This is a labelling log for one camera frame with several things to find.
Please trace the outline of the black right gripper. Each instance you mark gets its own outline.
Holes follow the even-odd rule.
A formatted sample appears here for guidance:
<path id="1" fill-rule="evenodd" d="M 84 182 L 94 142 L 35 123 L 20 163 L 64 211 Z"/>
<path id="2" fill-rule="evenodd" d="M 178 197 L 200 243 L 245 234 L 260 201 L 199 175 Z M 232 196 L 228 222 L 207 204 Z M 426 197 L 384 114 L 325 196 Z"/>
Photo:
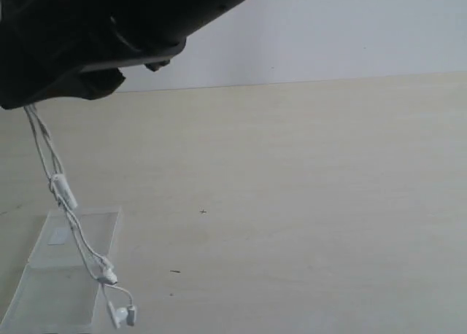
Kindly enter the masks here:
<path id="1" fill-rule="evenodd" d="M 135 13 L 131 0 L 1 0 L 1 107 L 104 98 L 124 83 L 122 68 L 157 71 L 185 49 Z"/>

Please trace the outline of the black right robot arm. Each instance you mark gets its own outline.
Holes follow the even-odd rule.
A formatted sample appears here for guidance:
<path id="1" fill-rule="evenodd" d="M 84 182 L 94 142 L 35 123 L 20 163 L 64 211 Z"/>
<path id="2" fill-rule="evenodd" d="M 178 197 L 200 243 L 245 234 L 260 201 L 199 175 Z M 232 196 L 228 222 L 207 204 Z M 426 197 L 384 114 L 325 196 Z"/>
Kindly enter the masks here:
<path id="1" fill-rule="evenodd" d="M 163 68 L 244 1 L 1 0 L 1 107 L 107 97 L 125 67 Z"/>

